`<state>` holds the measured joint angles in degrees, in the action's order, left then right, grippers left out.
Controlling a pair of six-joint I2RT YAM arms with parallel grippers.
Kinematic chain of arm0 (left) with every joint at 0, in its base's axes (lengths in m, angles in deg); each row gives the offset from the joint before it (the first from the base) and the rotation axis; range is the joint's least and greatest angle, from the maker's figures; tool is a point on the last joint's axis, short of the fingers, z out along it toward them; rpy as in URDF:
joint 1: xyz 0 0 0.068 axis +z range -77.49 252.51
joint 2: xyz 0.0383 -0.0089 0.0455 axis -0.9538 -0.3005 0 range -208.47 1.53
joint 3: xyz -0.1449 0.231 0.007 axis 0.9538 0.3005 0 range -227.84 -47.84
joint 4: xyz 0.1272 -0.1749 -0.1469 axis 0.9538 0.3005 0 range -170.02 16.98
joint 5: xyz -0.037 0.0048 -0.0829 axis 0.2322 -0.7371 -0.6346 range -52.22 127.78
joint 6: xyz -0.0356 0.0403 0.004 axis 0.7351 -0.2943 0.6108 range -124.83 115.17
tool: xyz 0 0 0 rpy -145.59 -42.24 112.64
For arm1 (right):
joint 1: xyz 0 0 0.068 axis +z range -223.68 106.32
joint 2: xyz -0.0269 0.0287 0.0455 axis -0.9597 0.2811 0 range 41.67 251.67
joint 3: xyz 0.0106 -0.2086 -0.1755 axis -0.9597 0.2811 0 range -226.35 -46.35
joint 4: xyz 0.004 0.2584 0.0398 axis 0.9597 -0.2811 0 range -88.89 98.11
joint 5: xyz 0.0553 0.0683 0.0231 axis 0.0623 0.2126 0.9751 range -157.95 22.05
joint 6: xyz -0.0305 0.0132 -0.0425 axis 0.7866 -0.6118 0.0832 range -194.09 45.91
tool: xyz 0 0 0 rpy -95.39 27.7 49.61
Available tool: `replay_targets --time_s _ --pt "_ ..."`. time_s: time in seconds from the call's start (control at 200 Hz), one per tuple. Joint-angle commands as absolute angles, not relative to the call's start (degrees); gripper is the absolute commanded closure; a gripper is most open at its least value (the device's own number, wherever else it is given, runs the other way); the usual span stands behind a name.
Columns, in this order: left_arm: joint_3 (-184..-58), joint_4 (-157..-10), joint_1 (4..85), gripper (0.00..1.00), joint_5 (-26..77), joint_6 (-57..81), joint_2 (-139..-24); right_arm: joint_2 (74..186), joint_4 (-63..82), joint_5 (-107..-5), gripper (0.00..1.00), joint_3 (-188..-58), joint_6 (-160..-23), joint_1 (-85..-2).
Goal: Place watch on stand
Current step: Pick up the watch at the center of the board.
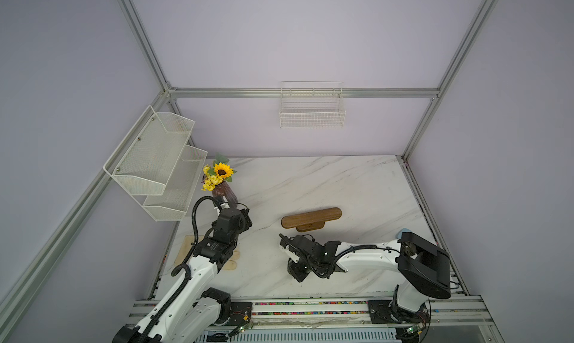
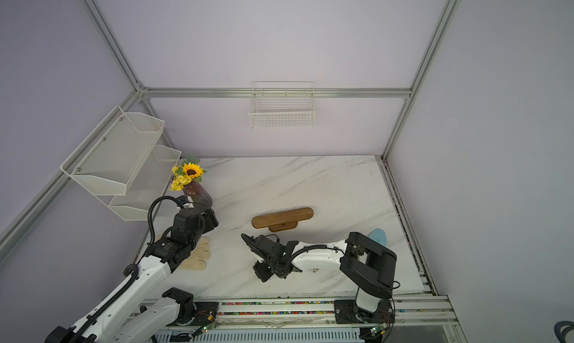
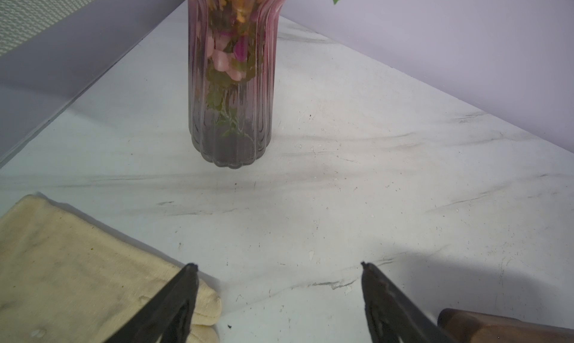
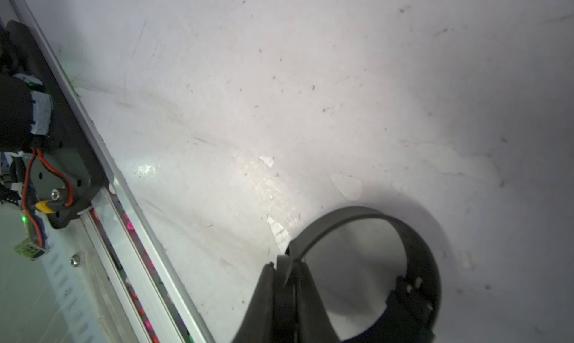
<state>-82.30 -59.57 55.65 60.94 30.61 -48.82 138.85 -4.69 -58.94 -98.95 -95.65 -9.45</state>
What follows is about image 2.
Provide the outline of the wooden watch stand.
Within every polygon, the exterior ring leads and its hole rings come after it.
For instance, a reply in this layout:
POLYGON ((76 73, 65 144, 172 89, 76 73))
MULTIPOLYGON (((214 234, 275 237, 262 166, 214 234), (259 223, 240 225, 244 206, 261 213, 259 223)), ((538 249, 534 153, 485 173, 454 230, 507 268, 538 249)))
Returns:
POLYGON ((251 223, 255 229, 268 229, 275 233, 295 229, 300 221, 307 221, 313 216, 313 209, 305 207, 256 216, 251 223))

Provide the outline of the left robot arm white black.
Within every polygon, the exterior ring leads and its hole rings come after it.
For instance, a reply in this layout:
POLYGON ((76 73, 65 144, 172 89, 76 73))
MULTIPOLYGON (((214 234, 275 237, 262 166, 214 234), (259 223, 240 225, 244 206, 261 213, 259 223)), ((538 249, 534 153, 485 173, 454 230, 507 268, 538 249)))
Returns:
POLYGON ((151 308, 131 317, 150 292, 191 256, 202 235, 218 226, 209 204, 185 203, 183 197, 170 201, 179 207, 173 225, 148 244, 138 262, 125 268, 124 281, 103 302, 71 327, 55 328, 47 342, 146 342, 168 325, 188 326, 197 320, 194 296, 178 288, 168 289, 151 308))

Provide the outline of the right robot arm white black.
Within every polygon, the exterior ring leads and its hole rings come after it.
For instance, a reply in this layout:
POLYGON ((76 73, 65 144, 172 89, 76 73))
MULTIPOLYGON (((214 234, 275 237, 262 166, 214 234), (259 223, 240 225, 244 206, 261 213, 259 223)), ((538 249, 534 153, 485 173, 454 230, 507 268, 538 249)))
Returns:
POLYGON ((278 238, 244 233, 241 237, 257 257, 254 272, 263 283, 315 269, 340 271, 357 286, 357 293, 353 300, 333 302, 337 323, 393 321, 393 291, 400 287, 395 280, 397 255, 366 235, 351 232, 346 240, 328 244, 281 244, 278 238))

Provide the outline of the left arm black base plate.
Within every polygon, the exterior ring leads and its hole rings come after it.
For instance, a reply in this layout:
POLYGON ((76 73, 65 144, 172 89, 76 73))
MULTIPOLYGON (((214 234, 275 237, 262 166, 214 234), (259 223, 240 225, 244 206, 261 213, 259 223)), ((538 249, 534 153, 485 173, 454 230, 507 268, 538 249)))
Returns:
POLYGON ((184 318, 177 318, 169 327, 198 327, 215 322, 220 304, 215 301, 194 302, 194 310, 184 318))

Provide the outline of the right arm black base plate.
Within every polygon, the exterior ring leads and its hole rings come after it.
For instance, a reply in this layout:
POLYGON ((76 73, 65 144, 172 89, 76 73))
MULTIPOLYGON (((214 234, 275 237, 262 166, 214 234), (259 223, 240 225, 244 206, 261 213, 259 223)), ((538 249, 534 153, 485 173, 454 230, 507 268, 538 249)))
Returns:
POLYGON ((360 309, 355 300, 333 301, 337 324, 380 324, 394 323, 395 313, 391 301, 381 300, 375 312, 360 309))

